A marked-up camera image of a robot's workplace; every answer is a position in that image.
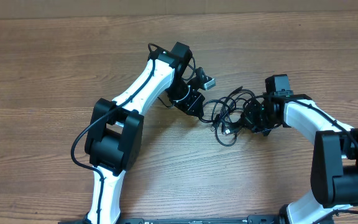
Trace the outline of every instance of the white arm segment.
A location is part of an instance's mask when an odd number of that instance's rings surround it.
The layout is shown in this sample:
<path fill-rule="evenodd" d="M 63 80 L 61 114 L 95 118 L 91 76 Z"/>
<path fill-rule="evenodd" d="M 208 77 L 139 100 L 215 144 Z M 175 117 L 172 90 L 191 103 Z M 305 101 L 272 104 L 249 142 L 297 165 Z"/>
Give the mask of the white arm segment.
<path fill-rule="evenodd" d="M 299 101 L 308 105 L 311 104 L 313 107 L 318 108 L 313 100 Z M 298 130 L 313 145 L 314 137 L 317 131 L 341 131 L 314 110 L 295 102 L 285 104 L 284 122 Z M 352 126 L 339 121 L 337 123 L 348 131 L 353 128 Z M 352 206 L 350 205 L 336 205 L 333 208 L 323 208 L 323 206 L 320 205 L 314 198 L 312 191 L 309 190 L 309 192 L 301 199 L 288 205 L 287 215 L 291 224 L 311 224 L 327 215 L 333 209 L 348 209 L 351 207 Z"/>
<path fill-rule="evenodd" d="M 113 101 L 120 105 L 128 99 L 149 77 L 153 69 L 153 61 L 150 59 L 147 62 L 145 70 L 140 77 L 121 95 L 115 97 Z M 129 111 L 137 110 L 139 114 L 146 114 L 155 99 L 166 90 L 173 81 L 175 69 L 171 68 L 169 64 L 160 60 L 155 60 L 154 76 L 147 82 L 146 86 L 134 97 L 132 102 L 124 105 L 123 108 Z M 113 176 L 110 170 L 103 167 L 96 167 L 99 169 L 104 177 L 104 187 L 101 201 L 100 224 L 115 224 L 120 216 L 119 197 L 121 194 L 122 181 L 124 180 L 125 171 L 122 171 L 118 177 Z M 98 214 L 98 199 L 100 191 L 100 176 L 94 172 L 94 189 L 92 208 L 88 214 L 88 219 L 92 224 L 97 224 Z"/>

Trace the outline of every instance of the black and white robotic arm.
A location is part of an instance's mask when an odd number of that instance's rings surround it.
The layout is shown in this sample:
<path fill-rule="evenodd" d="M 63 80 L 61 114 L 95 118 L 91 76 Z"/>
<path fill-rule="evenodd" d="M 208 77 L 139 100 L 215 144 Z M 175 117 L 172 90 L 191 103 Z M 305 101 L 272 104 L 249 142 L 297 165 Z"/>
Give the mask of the black and white robotic arm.
<path fill-rule="evenodd" d="M 150 50 L 145 70 L 123 94 L 95 104 L 91 124 L 97 124 L 89 129 L 85 152 L 93 167 L 103 174 L 104 185 L 100 174 L 94 171 L 93 203 L 83 223 L 118 222 L 122 182 L 140 150 L 144 115 L 163 91 L 179 110 L 203 117 L 204 96 L 198 89 L 210 89 L 215 85 L 214 79 L 206 76 L 202 68 L 192 68 L 196 76 L 185 83 L 182 75 L 192 58 L 189 47 L 177 43 L 170 52 L 155 47 L 156 50 Z M 266 136 L 277 125 L 293 127 L 314 145 L 314 153 L 311 190 L 285 205 L 279 215 L 269 216 L 271 220 L 261 216 L 258 223 L 322 223 L 331 218 L 333 211 L 358 206 L 358 152 L 344 133 L 349 131 L 358 142 L 358 129 L 334 120 L 318 109 L 310 97 L 294 95 L 286 75 L 269 77 L 265 84 L 267 92 L 259 97 L 263 102 L 254 97 L 244 108 L 244 113 L 251 116 L 242 116 L 240 124 Z M 335 125 L 327 118 L 334 120 Z M 106 128 L 106 124 L 122 126 L 122 133 Z M 343 167 L 342 158 L 354 159 L 356 165 Z"/>

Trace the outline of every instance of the wooden tabletop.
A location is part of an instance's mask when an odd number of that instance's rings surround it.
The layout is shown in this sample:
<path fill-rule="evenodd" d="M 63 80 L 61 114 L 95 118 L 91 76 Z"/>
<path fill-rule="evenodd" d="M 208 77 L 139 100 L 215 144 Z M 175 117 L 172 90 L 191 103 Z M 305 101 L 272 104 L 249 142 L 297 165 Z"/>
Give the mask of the wooden tabletop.
<path fill-rule="evenodd" d="M 260 94 L 265 78 L 286 73 L 295 93 L 358 127 L 358 12 L 0 21 L 0 223 L 56 223 L 89 211 L 93 174 L 71 161 L 74 138 L 99 98 L 140 75 L 147 43 L 170 49 L 176 41 L 216 79 L 207 100 L 239 86 Z M 224 147 L 209 128 L 152 105 L 124 181 L 124 217 L 277 213 L 310 189 L 313 146 L 295 129 L 244 132 Z M 83 144 L 76 156 L 87 162 Z"/>

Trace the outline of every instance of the wooden table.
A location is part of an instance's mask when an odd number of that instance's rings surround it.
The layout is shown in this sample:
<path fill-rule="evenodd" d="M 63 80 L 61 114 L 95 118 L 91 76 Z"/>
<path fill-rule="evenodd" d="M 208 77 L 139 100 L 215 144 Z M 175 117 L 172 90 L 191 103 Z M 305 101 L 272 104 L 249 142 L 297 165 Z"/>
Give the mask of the wooden table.
<path fill-rule="evenodd" d="M 121 94 L 143 71 L 147 43 L 170 49 L 176 41 L 216 79 L 207 100 L 241 85 L 262 93 L 265 78 L 286 73 L 295 93 L 358 127 L 358 12 L 0 21 L 0 223 L 89 211 L 93 174 L 72 163 L 74 138 L 100 97 Z M 87 162 L 83 143 L 76 156 Z M 121 209 L 142 218 L 277 213 L 310 189 L 312 154 L 289 128 L 267 138 L 243 133 L 223 147 L 209 125 L 157 101 Z"/>

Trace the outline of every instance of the wood grain surface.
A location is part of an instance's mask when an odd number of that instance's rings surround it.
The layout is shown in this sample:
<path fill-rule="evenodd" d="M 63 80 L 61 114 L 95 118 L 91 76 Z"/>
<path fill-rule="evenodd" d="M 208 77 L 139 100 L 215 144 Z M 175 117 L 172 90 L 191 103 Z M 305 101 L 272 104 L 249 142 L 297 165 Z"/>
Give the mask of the wood grain surface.
<path fill-rule="evenodd" d="M 206 99 L 265 78 L 358 127 L 358 12 L 93 17 L 0 21 L 0 223 L 56 223 L 91 206 L 93 174 L 70 146 L 100 98 L 143 71 L 147 43 L 188 44 L 216 79 Z M 76 156 L 88 161 L 84 141 Z M 246 217 L 277 213 L 310 189 L 313 146 L 294 129 L 244 132 L 219 145 L 209 126 L 156 101 L 121 194 L 124 217 Z M 341 215 L 338 223 L 358 223 Z"/>

